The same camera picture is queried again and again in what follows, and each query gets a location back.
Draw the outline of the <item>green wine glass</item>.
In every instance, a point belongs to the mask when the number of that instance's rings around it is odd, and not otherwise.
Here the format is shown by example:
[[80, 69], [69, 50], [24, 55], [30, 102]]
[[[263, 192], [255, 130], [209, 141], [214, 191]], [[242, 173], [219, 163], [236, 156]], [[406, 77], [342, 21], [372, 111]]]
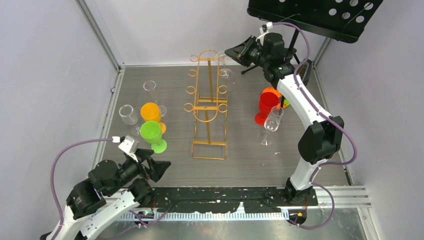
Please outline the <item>green wine glass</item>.
[[149, 144], [156, 154], [161, 154], [167, 149], [167, 142], [163, 139], [161, 126], [156, 121], [146, 121], [139, 130], [140, 136]]

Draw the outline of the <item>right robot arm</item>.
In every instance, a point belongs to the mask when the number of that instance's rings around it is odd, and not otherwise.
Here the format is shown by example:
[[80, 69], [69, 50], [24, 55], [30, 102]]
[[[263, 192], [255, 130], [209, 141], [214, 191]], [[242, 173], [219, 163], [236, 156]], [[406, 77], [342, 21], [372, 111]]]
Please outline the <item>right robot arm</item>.
[[291, 64], [295, 49], [285, 47], [281, 34], [250, 36], [224, 53], [242, 66], [261, 67], [264, 78], [289, 101], [299, 116], [305, 128], [297, 145], [300, 161], [287, 179], [283, 198], [290, 205], [303, 203], [312, 194], [312, 182], [319, 167], [341, 147], [343, 119], [331, 116], [313, 98]]

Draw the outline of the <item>clear wine glass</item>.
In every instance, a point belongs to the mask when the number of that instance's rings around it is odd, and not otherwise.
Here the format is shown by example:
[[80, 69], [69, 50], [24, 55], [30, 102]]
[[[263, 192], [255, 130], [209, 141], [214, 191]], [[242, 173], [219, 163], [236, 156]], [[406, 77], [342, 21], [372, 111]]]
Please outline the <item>clear wine glass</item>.
[[128, 125], [131, 126], [131, 134], [134, 136], [138, 136], [140, 134], [140, 121], [139, 116], [136, 113], [135, 109], [129, 105], [125, 104], [119, 108], [118, 111], [122, 121]]
[[282, 116], [284, 114], [284, 108], [280, 105], [273, 106], [264, 121], [264, 130], [258, 134], [258, 141], [263, 146], [269, 146], [272, 144], [272, 132], [275, 132], [281, 123]]
[[143, 89], [147, 92], [151, 101], [158, 105], [160, 114], [164, 117], [167, 113], [167, 108], [164, 106], [164, 101], [157, 83], [153, 80], [148, 80], [143, 84]]
[[220, 51], [216, 55], [217, 63], [221, 66], [220, 74], [225, 79], [227, 84], [234, 85], [236, 83], [235, 74], [231, 69], [228, 68], [227, 63], [231, 59], [223, 51]]

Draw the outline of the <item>gold wire glass rack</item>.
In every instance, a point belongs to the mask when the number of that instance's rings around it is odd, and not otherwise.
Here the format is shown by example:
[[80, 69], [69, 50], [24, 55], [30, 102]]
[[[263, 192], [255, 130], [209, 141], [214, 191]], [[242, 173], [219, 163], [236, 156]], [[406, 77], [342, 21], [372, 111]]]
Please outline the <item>gold wire glass rack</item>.
[[226, 68], [222, 55], [206, 49], [190, 56], [196, 67], [188, 75], [195, 79], [186, 93], [193, 100], [184, 104], [184, 111], [194, 117], [191, 156], [194, 159], [226, 160], [228, 156], [228, 87], [222, 83]]

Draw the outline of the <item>clear wine glass front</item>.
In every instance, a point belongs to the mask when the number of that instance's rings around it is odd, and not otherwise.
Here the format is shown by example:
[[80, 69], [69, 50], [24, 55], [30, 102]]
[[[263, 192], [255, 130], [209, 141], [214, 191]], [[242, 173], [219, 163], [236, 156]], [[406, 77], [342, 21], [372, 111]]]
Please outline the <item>clear wine glass front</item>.
[[143, 84], [143, 89], [147, 92], [151, 101], [158, 105], [160, 114], [164, 117], [167, 113], [167, 108], [164, 106], [164, 101], [157, 83], [153, 80], [148, 80]]

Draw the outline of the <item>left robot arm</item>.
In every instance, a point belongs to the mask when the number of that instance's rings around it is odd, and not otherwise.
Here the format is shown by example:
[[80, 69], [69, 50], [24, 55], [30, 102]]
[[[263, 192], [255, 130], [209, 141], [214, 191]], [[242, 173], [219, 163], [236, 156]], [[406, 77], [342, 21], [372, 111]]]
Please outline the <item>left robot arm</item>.
[[154, 199], [149, 180], [158, 182], [171, 166], [155, 161], [153, 150], [138, 148], [125, 153], [125, 161], [102, 160], [76, 184], [66, 198], [65, 209], [53, 231], [42, 240], [88, 240], [97, 236], [123, 213], [148, 207]]

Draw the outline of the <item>yellow wine glass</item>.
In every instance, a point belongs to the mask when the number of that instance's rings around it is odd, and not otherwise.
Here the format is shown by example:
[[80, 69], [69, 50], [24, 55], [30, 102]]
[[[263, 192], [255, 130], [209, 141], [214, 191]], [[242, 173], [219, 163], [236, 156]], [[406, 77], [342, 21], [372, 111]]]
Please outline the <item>yellow wine glass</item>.
[[167, 130], [162, 122], [162, 114], [159, 106], [154, 102], [145, 103], [140, 109], [140, 115], [145, 122], [154, 121], [159, 123], [161, 132], [164, 134]]

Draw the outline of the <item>red wine glass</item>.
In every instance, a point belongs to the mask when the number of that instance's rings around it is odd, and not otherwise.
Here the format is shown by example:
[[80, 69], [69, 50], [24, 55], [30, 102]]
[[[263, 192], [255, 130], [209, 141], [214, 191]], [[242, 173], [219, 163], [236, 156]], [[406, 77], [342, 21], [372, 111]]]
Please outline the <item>red wine glass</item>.
[[254, 117], [254, 120], [257, 125], [263, 126], [272, 107], [277, 106], [280, 103], [280, 93], [275, 92], [263, 92], [260, 95], [258, 102], [259, 113]]

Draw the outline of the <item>clear wine glass back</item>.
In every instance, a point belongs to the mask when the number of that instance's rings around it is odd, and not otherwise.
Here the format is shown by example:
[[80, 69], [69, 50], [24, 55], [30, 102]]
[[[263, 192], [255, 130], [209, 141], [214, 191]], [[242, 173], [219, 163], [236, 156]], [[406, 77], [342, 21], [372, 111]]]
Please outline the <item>clear wine glass back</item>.
[[234, 85], [236, 83], [235, 74], [231, 69], [228, 68], [227, 63], [231, 59], [223, 51], [220, 51], [216, 55], [217, 63], [221, 66], [220, 74], [225, 79], [227, 84]]

